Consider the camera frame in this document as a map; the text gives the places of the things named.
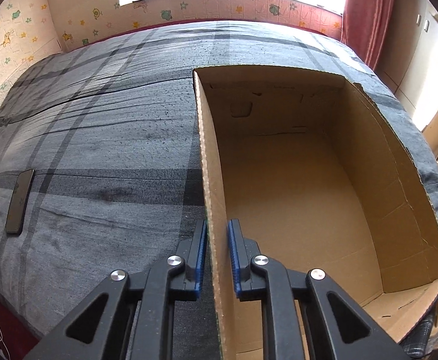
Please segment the smartphone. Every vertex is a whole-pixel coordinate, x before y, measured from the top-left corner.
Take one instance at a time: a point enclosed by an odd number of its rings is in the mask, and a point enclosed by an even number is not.
[[[6,219],[6,233],[20,235],[24,223],[24,214],[28,205],[29,192],[34,178],[34,169],[29,169],[17,176],[12,192]]]

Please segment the wall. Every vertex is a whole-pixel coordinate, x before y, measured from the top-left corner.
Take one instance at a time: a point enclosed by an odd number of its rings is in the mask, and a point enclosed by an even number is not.
[[[4,0],[0,6],[0,106],[28,67],[60,52],[48,0]]]
[[[49,0],[64,50],[141,27],[183,20],[243,19],[305,27],[340,40],[342,16],[294,0]]]

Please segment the white cabinet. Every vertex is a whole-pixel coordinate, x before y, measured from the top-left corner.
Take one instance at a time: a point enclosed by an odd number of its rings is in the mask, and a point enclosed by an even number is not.
[[[376,74],[395,93],[421,35],[427,0],[395,0]]]
[[[423,130],[438,110],[438,13],[428,0],[395,0],[376,74]]]
[[[438,110],[438,14],[432,6],[425,14],[419,42],[399,90],[412,103],[414,109],[408,112],[417,128],[423,130]]]

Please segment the open cardboard box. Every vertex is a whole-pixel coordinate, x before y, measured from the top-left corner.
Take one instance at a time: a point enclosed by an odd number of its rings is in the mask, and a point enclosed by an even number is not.
[[[194,71],[223,358],[262,359],[259,302],[234,295],[227,221],[287,268],[322,268],[399,342],[438,295],[438,223],[360,85],[291,67]]]

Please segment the bed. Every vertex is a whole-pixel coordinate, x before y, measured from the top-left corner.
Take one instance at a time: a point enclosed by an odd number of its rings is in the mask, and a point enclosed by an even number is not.
[[[303,67],[362,88],[410,151],[438,216],[438,167],[420,132],[345,45],[267,23],[154,28],[50,56],[0,108],[0,294],[38,336],[114,269],[142,271],[204,218],[192,70]],[[16,177],[36,175],[24,231],[7,237]],[[175,309],[176,359],[218,359],[210,269],[199,302]]]

